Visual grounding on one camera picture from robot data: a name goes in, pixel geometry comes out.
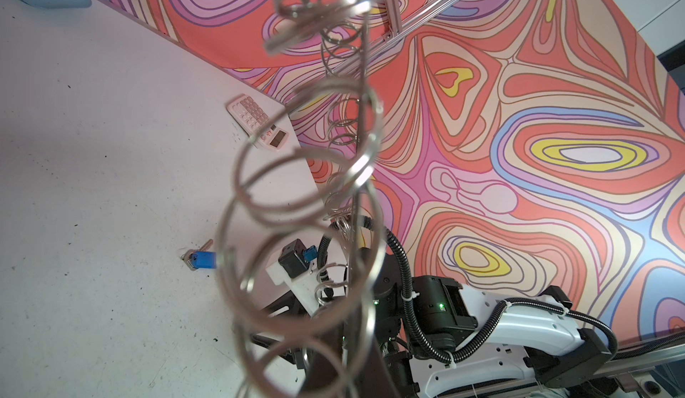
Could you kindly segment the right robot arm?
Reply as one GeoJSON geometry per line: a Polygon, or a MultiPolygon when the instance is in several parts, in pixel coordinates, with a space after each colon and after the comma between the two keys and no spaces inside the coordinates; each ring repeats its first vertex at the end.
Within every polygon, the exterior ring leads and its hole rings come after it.
{"type": "Polygon", "coordinates": [[[533,379],[587,382],[618,353],[605,323],[572,309],[558,287],[535,298],[485,293],[451,278],[415,277],[394,233],[366,307],[347,397],[435,397],[462,387],[533,379]]]}

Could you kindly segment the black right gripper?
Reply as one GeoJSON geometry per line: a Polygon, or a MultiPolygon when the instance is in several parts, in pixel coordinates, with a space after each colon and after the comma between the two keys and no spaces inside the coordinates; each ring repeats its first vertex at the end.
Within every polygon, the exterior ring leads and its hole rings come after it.
{"type": "MultiPolygon", "coordinates": [[[[375,340],[378,344],[378,351],[372,351],[367,357],[365,368],[360,371],[361,377],[392,377],[396,375],[396,290],[390,289],[382,292],[376,301],[376,324],[375,340]]],[[[304,315],[309,316],[303,303],[295,296],[292,291],[288,291],[280,298],[265,307],[270,315],[304,315]]],[[[324,343],[335,348],[338,353],[342,353],[350,345],[348,334],[351,333],[351,325],[345,322],[338,327],[332,328],[325,333],[317,336],[324,343]]],[[[319,355],[309,349],[303,350],[295,347],[292,350],[285,350],[279,356],[294,364],[298,369],[311,371],[314,375],[331,377],[335,374],[333,366],[326,360],[317,362],[319,355]]]]}

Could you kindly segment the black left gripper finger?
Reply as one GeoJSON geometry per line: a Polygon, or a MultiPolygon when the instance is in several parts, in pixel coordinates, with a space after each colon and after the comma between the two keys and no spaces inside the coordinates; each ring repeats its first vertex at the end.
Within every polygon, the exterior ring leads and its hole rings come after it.
{"type": "Polygon", "coordinates": [[[313,353],[317,353],[317,362],[328,361],[335,374],[333,376],[315,376],[313,369],[305,371],[303,385],[300,388],[301,397],[397,397],[398,387],[392,377],[361,377],[360,371],[367,364],[367,357],[372,351],[378,351],[378,345],[373,337],[367,333],[367,325],[363,317],[355,313],[345,321],[334,326],[349,322],[352,332],[348,334],[350,345],[338,353],[335,348],[324,343],[317,336],[317,342],[326,348],[324,351],[306,346],[313,353]]]}

